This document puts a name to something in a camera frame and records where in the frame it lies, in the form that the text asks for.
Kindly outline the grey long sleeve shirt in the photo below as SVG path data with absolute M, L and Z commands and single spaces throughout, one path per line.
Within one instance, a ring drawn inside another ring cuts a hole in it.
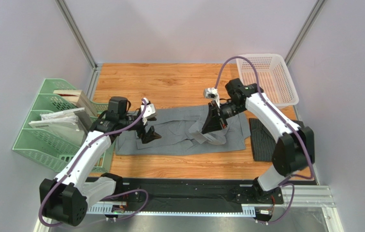
M 206 105 L 159 109 L 157 120 L 148 124 L 160 139 L 143 144 L 136 132 L 123 132 L 115 144 L 116 155 L 195 155 L 244 150 L 250 137 L 249 123 L 240 113 L 227 120 L 228 127 L 201 134 L 208 114 Z

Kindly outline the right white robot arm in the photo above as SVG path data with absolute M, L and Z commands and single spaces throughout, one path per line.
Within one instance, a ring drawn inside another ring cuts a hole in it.
M 280 187 L 306 167 L 312 168 L 315 159 L 314 133 L 310 127 L 300 127 L 276 108 L 259 83 L 243 85 L 240 79 L 229 81 L 225 89 L 229 95 L 226 103 L 220 103 L 215 87 L 204 89 L 204 97 L 210 99 L 208 115 L 201 133 L 227 128 L 227 120 L 249 111 L 266 127 L 276 142 L 271 167 L 253 183 L 255 192 L 268 193 Z

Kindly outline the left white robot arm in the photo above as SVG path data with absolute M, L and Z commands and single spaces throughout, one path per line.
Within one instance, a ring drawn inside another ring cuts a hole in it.
M 127 98 L 112 97 L 107 110 L 92 123 L 84 143 L 67 166 L 54 179 L 42 181 L 38 219 L 44 226 L 78 226 L 87 210 L 97 202 L 133 193 L 124 191 L 121 176 L 110 173 L 103 173 L 95 182 L 85 184 L 96 161 L 121 133 L 135 131 L 143 144 L 161 138 L 153 126 L 146 130 L 148 121 L 156 119 L 155 105 L 142 98 L 136 115 L 129 113 L 130 105 Z

